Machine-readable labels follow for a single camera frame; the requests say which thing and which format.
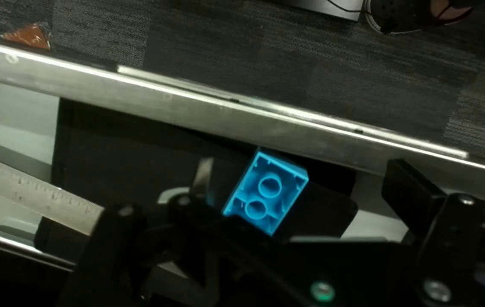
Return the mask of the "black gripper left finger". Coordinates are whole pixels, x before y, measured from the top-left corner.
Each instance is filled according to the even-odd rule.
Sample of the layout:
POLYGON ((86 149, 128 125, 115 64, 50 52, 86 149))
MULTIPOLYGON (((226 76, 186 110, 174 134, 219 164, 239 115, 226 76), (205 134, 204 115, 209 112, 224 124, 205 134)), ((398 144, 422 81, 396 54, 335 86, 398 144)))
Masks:
POLYGON ((238 269, 212 238, 221 226, 193 195, 174 197, 159 217, 106 209, 57 307, 238 307, 238 269))

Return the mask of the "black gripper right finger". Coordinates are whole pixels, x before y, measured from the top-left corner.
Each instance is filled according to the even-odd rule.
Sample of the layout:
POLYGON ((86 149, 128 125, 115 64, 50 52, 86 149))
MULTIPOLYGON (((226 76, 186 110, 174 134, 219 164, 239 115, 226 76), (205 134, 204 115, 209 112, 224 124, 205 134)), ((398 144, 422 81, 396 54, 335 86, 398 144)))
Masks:
POLYGON ((381 195, 414 238, 415 301, 485 307, 485 200, 444 193, 405 161, 388 164, 381 195))

